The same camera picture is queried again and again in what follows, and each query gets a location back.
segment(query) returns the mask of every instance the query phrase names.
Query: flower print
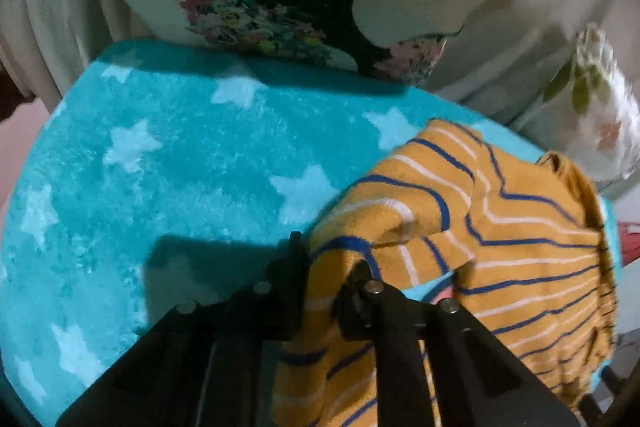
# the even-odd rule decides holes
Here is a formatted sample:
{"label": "flower print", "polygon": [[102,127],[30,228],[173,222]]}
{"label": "flower print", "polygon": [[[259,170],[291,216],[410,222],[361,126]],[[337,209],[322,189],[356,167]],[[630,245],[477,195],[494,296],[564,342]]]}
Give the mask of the flower print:
{"label": "flower print", "polygon": [[445,42],[445,39],[430,37],[399,42],[389,48],[391,58],[377,62],[374,66],[383,78],[422,87],[440,59]]}
{"label": "flower print", "polygon": [[217,50],[254,51],[325,65],[330,49],[324,32],[300,20],[296,7],[273,9],[255,0],[178,0],[189,31]]}

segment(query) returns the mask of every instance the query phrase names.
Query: striped sweater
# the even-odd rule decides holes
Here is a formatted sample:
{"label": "striped sweater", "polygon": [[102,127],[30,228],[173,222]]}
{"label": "striped sweater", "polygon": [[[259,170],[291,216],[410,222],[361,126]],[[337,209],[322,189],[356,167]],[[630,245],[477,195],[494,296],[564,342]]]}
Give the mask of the striped sweater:
{"label": "striped sweater", "polygon": [[612,353],[617,301],[603,224],[593,185],[566,158],[529,164],[432,120],[314,230],[302,331],[282,346],[276,372],[275,425],[376,424],[372,344],[342,341],[331,314],[360,259],[401,289],[455,270],[456,298],[575,406]]}

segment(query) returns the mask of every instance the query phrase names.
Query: white stripe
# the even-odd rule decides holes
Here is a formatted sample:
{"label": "white stripe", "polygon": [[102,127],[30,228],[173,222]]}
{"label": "white stripe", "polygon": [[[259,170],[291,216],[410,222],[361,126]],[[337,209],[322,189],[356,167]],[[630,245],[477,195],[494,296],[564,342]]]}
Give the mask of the white stripe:
{"label": "white stripe", "polygon": [[414,260],[411,258],[409,249],[405,245],[399,245],[398,251],[402,256],[402,261],[404,261],[406,272],[409,274],[409,282],[411,283],[411,286],[419,285],[420,279],[418,279],[418,272],[415,269]]}
{"label": "white stripe", "polygon": [[577,314],[572,315],[572,316],[571,316],[571,317],[569,317],[567,320],[563,321],[563,322],[562,322],[562,325],[563,325],[563,326],[564,326],[564,325],[567,325],[568,323],[570,323],[571,321],[573,321],[573,320],[577,319],[577,318],[578,318],[578,317],[580,317],[581,315],[586,315],[589,311],[593,311],[593,310],[591,310],[591,308],[592,308],[592,305],[594,305],[594,304],[595,304],[595,305],[596,305],[596,307],[597,307],[597,305],[598,305],[598,300],[597,300],[597,298],[593,298],[593,300],[592,300],[592,301],[591,301],[591,302],[590,302],[590,303],[589,303],[589,304],[588,304],[588,305],[587,305],[583,310],[580,310],[579,312],[577,312]]}
{"label": "white stripe", "polygon": [[382,204],[383,206],[387,206],[400,215],[400,218],[402,220],[402,241],[406,241],[410,237],[410,226],[414,222],[414,213],[412,213],[411,209],[404,203],[402,203],[402,201],[393,200],[391,198],[378,198],[375,200],[358,201],[358,203],[346,204],[341,208],[336,208],[336,210],[326,216],[324,221],[321,223],[321,226],[324,227],[324,225],[326,225],[328,222],[334,220],[336,217],[341,216],[342,214],[353,212],[354,210],[358,210],[359,208],[363,208],[364,206],[373,206],[374,204]]}
{"label": "white stripe", "polygon": [[583,331],[580,335],[575,337],[570,343],[562,346],[562,351],[572,350],[574,347],[578,346],[578,344],[583,342],[585,337],[588,337],[592,333],[593,333],[593,328],[588,328],[586,331]]}
{"label": "white stripe", "polygon": [[585,234],[593,234],[591,230],[570,230],[564,229],[558,224],[550,221],[548,219],[544,219],[543,217],[498,217],[489,210],[489,192],[491,191],[491,185],[489,184],[489,180],[484,177],[481,171],[476,171],[478,174],[478,178],[484,184],[484,188],[486,189],[484,193],[484,197],[482,197],[482,209],[484,210],[484,214],[486,217],[494,223],[494,225],[546,225],[551,229],[556,230],[556,232],[565,233],[567,235],[585,235]]}
{"label": "white stripe", "polygon": [[371,382],[371,380],[373,380],[374,378],[376,378],[375,370],[373,370],[373,373],[371,373],[367,378],[364,378],[350,385],[349,387],[347,387],[347,389],[342,391],[342,393],[340,393],[340,396],[338,396],[338,398],[336,398],[332,403],[331,407],[329,407],[329,412],[327,413],[326,417],[329,419],[333,419],[336,411],[340,409],[348,399],[350,399],[351,394],[359,391],[360,389],[366,389],[369,386],[369,382]]}
{"label": "white stripe", "polygon": [[466,143],[464,143],[460,138],[458,138],[456,135],[450,133],[449,131],[445,130],[445,129],[441,129],[440,127],[433,127],[430,128],[430,131],[435,131],[435,132],[439,132],[441,134],[444,134],[446,136],[448,136],[450,139],[452,139],[455,143],[457,143],[458,145],[460,145],[460,147],[462,147],[462,149],[464,149],[466,152],[469,153],[469,156],[471,156],[471,158],[473,158],[474,160],[477,160],[478,158],[476,157],[476,153],[474,153],[471,149],[469,149],[469,147],[466,146]]}
{"label": "white stripe", "polygon": [[546,301],[549,299],[556,299],[558,297],[562,297],[563,295],[566,295],[567,293],[571,293],[572,291],[575,290],[579,290],[580,288],[584,288],[585,286],[587,286],[588,284],[598,280],[600,278],[600,276],[596,276],[596,277],[592,277],[589,280],[586,280],[585,282],[578,284],[576,286],[572,286],[571,288],[567,288],[565,290],[562,290],[561,292],[558,293],[554,293],[551,295],[539,295],[536,297],[529,297],[527,299],[522,299],[520,301],[516,301],[513,302],[511,304],[507,304],[506,306],[500,306],[498,308],[493,308],[491,310],[485,310],[483,312],[478,312],[478,313],[474,313],[474,316],[476,317],[476,319],[480,319],[482,317],[490,317],[491,315],[497,315],[498,313],[502,313],[502,312],[507,312],[510,310],[514,310],[516,308],[522,308],[523,306],[526,306],[527,304],[531,304],[533,302],[540,302],[540,301]]}
{"label": "white stripe", "polygon": [[517,341],[516,343],[509,344],[507,347],[509,349],[514,349],[515,347],[521,346],[522,344],[526,344],[529,341],[535,341],[536,339],[539,339],[551,333],[551,331],[555,330],[557,326],[558,326],[557,323],[553,323],[548,328],[546,328],[546,330],[544,330],[542,333],[538,333],[537,335],[533,335],[532,337],[527,337],[526,339],[522,339],[520,341]]}
{"label": "white stripe", "polygon": [[547,357],[546,359],[543,360],[538,360],[537,362],[525,362],[526,366],[529,367],[530,371],[533,371],[533,369],[535,367],[538,367],[539,365],[545,365],[547,363],[557,363],[558,359],[556,358],[555,355],[552,355],[550,357]]}
{"label": "white stripe", "polygon": [[467,248],[465,247],[465,245],[463,245],[462,243],[460,243],[460,241],[458,241],[456,239],[456,236],[453,235],[451,233],[450,230],[445,230],[444,232],[444,236],[449,239],[449,242],[456,248],[458,248],[459,250],[462,250],[462,253],[466,255],[466,258],[469,261],[474,261],[476,259],[476,256],[473,255],[473,253]]}
{"label": "white stripe", "polygon": [[495,268],[497,266],[523,266],[526,264],[567,264],[577,263],[578,261],[584,261],[585,259],[597,259],[596,253],[588,253],[587,255],[579,255],[578,257],[570,257],[568,259],[550,259],[547,257],[541,259],[516,259],[515,261],[485,261],[484,263],[477,263],[476,268]]}
{"label": "white stripe", "polygon": [[[586,312],[588,312],[590,310],[592,304],[597,304],[596,299],[593,299],[585,309],[580,310],[579,312],[577,312],[577,314],[572,315],[567,320],[565,320],[562,323],[560,323],[561,326],[565,326],[568,323],[570,323],[571,321],[573,321],[576,318],[580,317],[581,315],[586,314]],[[509,349],[514,349],[515,347],[521,346],[522,344],[525,344],[525,343],[527,343],[529,341],[535,341],[536,339],[539,339],[539,338],[544,337],[545,335],[548,335],[549,333],[551,333],[551,331],[556,329],[557,325],[558,325],[558,323],[553,323],[553,324],[551,324],[551,326],[546,328],[546,330],[544,330],[542,333],[538,333],[537,335],[533,335],[532,337],[528,337],[526,339],[522,339],[520,341],[517,341],[516,343],[509,344],[507,347]]]}
{"label": "white stripe", "polygon": [[329,309],[335,301],[335,297],[322,297],[318,299],[306,299],[305,311],[317,312]]}
{"label": "white stripe", "polygon": [[393,156],[391,156],[391,159],[398,160],[404,163],[405,165],[409,165],[413,170],[420,172],[420,174],[422,174],[425,178],[433,180],[439,184],[445,185],[446,187],[452,188],[458,194],[460,194],[460,197],[463,199],[463,201],[465,201],[467,210],[471,206],[471,198],[466,195],[466,192],[462,190],[462,188],[458,187],[456,184],[443,180],[442,178],[440,178],[439,176],[431,172],[429,169],[426,169],[425,167],[420,165],[414,159],[409,158],[409,156],[404,156],[403,154],[394,154]]}
{"label": "white stripe", "polygon": [[324,396],[324,391],[323,383],[320,389],[305,396],[283,396],[281,394],[273,394],[273,404],[277,407],[308,407],[321,399]]}

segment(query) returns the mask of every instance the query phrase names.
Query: red object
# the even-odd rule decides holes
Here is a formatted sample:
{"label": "red object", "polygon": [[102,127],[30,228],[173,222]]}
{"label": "red object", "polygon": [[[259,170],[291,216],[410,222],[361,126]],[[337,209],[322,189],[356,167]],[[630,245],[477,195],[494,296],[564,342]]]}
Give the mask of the red object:
{"label": "red object", "polygon": [[621,221],[618,233],[622,245],[622,266],[626,266],[640,258],[640,223]]}

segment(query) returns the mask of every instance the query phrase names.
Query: blue stripe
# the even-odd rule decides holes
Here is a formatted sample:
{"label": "blue stripe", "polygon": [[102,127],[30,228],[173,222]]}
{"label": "blue stripe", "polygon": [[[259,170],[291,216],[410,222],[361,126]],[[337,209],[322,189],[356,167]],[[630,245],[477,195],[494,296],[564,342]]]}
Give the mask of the blue stripe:
{"label": "blue stripe", "polygon": [[558,360],[558,362],[560,362],[560,363],[569,363],[569,362],[571,362],[573,360],[573,358],[575,357],[575,355],[580,353],[580,350],[582,350],[584,348],[584,346],[589,344],[591,341],[592,341],[592,339],[587,339],[582,344],[580,344],[580,347],[578,349],[576,349],[571,355],[569,355],[568,359]]}
{"label": "blue stripe", "polygon": [[546,237],[525,237],[523,239],[492,239],[485,240],[481,237],[478,230],[474,229],[471,224],[471,217],[469,214],[465,216],[466,230],[469,234],[476,238],[476,241],[483,247],[514,247],[517,245],[552,245],[558,248],[589,248],[593,250],[593,245],[574,245],[573,243],[556,243],[553,239]]}
{"label": "blue stripe", "polygon": [[359,183],[384,183],[387,185],[395,185],[396,187],[407,187],[407,188],[417,188],[418,190],[423,190],[428,193],[428,195],[432,196],[436,203],[438,204],[438,209],[440,211],[440,229],[444,232],[445,230],[449,230],[451,226],[451,217],[449,214],[449,207],[445,202],[444,198],[439,195],[435,190],[429,187],[423,187],[422,185],[416,185],[413,183],[406,183],[400,180],[395,180],[393,178],[389,178],[387,176],[382,176],[380,174],[372,174],[370,176],[366,176],[364,178],[359,179],[356,184]]}
{"label": "blue stripe", "polygon": [[459,169],[463,171],[465,174],[467,174],[473,181],[476,180],[473,172],[470,171],[469,167],[461,163],[459,160],[453,158],[453,156],[450,155],[448,152],[446,152],[446,150],[441,149],[436,144],[431,143],[428,140],[423,140],[422,138],[412,138],[411,140],[409,140],[408,143],[418,143],[420,145],[424,145],[425,147],[428,147],[434,153],[438,154],[439,156],[444,158],[447,162],[449,162],[451,165],[453,165],[456,169]]}
{"label": "blue stripe", "polygon": [[564,275],[554,275],[552,277],[537,277],[536,279],[512,279],[508,281],[502,281],[488,286],[478,286],[478,288],[459,288],[460,293],[463,295],[479,295],[482,293],[489,293],[494,290],[500,290],[502,288],[508,288],[509,286],[526,286],[529,284],[538,284],[541,282],[561,281],[562,279],[570,279],[571,277],[577,277],[585,272],[598,268],[598,264],[582,268],[581,270],[567,273]]}
{"label": "blue stripe", "polygon": [[363,238],[356,237],[355,235],[340,235],[338,237],[334,237],[333,239],[324,243],[322,247],[318,248],[311,257],[315,259],[319,255],[329,250],[352,250],[358,252],[359,254],[362,254],[364,260],[367,262],[369,268],[371,269],[373,278],[382,281],[380,266],[378,266],[375,257],[373,257],[373,254],[371,253],[371,245]]}
{"label": "blue stripe", "polygon": [[292,353],[290,351],[280,351],[280,361],[287,365],[295,365],[296,367],[302,367],[303,365],[313,365],[320,362],[322,357],[325,356],[328,351],[327,347],[319,349],[318,351],[312,351],[311,353]]}
{"label": "blue stripe", "polygon": [[558,314],[561,314],[566,309],[568,309],[571,306],[576,305],[578,302],[586,299],[589,295],[591,295],[596,290],[597,290],[597,288],[592,288],[587,293],[585,293],[583,296],[578,297],[574,301],[571,301],[568,304],[565,304],[564,306],[562,306],[561,308],[558,308],[557,310],[545,310],[542,313],[536,315],[535,317],[531,317],[530,319],[526,319],[526,320],[524,320],[522,322],[518,322],[518,323],[512,324],[511,326],[505,326],[503,328],[498,328],[497,330],[492,331],[492,333],[494,335],[500,335],[501,333],[506,333],[507,331],[513,331],[513,330],[517,330],[517,329],[523,328],[524,326],[528,326],[528,325],[540,320],[542,317],[546,317],[547,315],[558,315]]}
{"label": "blue stripe", "polygon": [[534,373],[534,375],[536,375],[537,377],[542,377],[543,375],[548,375],[549,373],[552,373],[556,370],[556,368],[554,367],[553,369],[548,369],[547,371],[541,371],[540,373]]}
{"label": "blue stripe", "polygon": [[331,380],[338,371],[344,369],[356,360],[364,357],[369,351],[371,351],[372,348],[373,343],[368,343],[364,347],[361,347],[359,350],[357,350],[355,353],[351,353],[348,357],[344,357],[342,360],[339,360],[338,363],[335,364],[334,367],[332,367],[326,374],[326,379]]}
{"label": "blue stripe", "polygon": [[504,190],[505,179],[500,171],[500,166],[498,165],[498,161],[495,158],[494,150],[489,144],[486,144],[486,148],[489,151],[489,156],[491,156],[491,163],[494,165],[494,170],[498,178],[500,178],[500,196],[505,200],[514,200],[514,201],[538,201],[539,203],[546,203],[550,206],[554,207],[560,214],[562,214],[569,222],[574,224],[576,227],[583,228],[562,206],[557,204],[555,201],[550,200],[548,198],[543,198],[542,196],[531,196],[530,194],[517,194],[516,192],[507,192]]}
{"label": "blue stripe", "polygon": [[569,335],[571,335],[572,333],[575,333],[577,330],[583,327],[589,320],[591,320],[591,317],[593,317],[593,315],[595,315],[597,311],[598,309],[595,309],[593,312],[589,314],[589,316],[585,320],[583,320],[580,324],[578,324],[573,330],[566,331],[548,346],[540,347],[540,349],[534,349],[533,351],[529,351],[528,353],[521,355],[520,358],[523,359],[524,357],[528,357],[530,355],[536,355],[538,353],[543,353],[544,351],[548,351],[549,349],[554,347],[558,342],[560,342],[562,339],[564,339],[565,337],[568,337]]}
{"label": "blue stripe", "polygon": [[431,249],[431,253],[433,253],[436,263],[438,263],[438,268],[440,268],[440,272],[443,275],[449,273],[449,267],[447,266],[447,263],[445,263],[444,259],[442,258],[442,254],[440,253],[440,250],[438,250],[438,248],[429,240],[428,237],[423,237],[422,240],[424,241],[425,245],[427,245],[427,247]]}
{"label": "blue stripe", "polygon": [[353,422],[355,422],[358,418],[360,418],[364,413],[366,413],[369,409],[371,409],[375,404],[378,403],[377,398],[373,398],[369,400],[366,404],[360,407],[355,413],[349,416],[340,427],[348,427]]}

